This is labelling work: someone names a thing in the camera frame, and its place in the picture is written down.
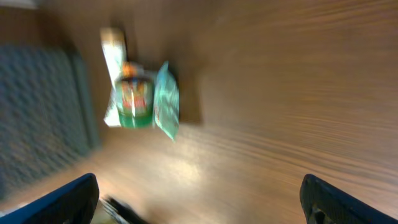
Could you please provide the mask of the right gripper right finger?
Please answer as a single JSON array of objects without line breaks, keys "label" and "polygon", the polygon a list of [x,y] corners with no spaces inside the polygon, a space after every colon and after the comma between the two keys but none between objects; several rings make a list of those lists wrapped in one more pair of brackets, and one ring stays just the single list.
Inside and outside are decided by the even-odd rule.
[{"label": "right gripper right finger", "polygon": [[300,203],[307,223],[397,224],[395,218],[312,174],[303,178]]}]

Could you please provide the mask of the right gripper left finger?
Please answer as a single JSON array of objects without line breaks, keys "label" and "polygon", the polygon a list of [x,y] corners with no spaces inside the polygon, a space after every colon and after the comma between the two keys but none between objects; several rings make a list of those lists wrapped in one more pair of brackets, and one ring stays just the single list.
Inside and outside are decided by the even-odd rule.
[{"label": "right gripper left finger", "polygon": [[1,217],[1,224],[90,224],[98,200],[96,176],[87,173]]}]

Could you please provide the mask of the green lid jar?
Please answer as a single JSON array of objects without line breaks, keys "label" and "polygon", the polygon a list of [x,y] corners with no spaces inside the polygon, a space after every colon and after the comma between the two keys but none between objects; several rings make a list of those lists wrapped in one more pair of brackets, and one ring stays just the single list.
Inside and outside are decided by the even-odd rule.
[{"label": "green lid jar", "polygon": [[116,87],[116,108],[124,128],[143,128],[153,117],[154,81],[147,77],[124,77]]}]

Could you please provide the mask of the mint toilet tissue pack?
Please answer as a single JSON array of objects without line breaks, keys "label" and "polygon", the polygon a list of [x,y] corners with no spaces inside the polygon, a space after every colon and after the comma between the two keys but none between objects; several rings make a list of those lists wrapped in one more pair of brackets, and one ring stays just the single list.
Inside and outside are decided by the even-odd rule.
[{"label": "mint toilet tissue pack", "polygon": [[169,71],[168,61],[161,66],[155,80],[154,122],[171,139],[179,129],[180,93],[174,76]]}]

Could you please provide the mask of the white bamboo print tube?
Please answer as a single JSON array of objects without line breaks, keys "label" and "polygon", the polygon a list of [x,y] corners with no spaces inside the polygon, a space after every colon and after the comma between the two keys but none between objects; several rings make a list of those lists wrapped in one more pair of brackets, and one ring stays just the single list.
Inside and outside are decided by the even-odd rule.
[{"label": "white bamboo print tube", "polygon": [[111,94],[104,122],[109,127],[120,127],[116,107],[116,82],[122,76],[123,63],[127,59],[124,32],[117,28],[106,27],[100,30],[101,46],[111,81]]}]

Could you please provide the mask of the orange tissue packet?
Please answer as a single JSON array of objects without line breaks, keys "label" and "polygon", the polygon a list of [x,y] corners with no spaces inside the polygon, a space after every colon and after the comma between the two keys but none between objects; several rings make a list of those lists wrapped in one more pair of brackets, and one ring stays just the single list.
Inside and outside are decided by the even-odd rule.
[{"label": "orange tissue packet", "polygon": [[139,74],[138,68],[132,62],[124,62],[122,65],[122,72],[124,78],[135,77]]}]

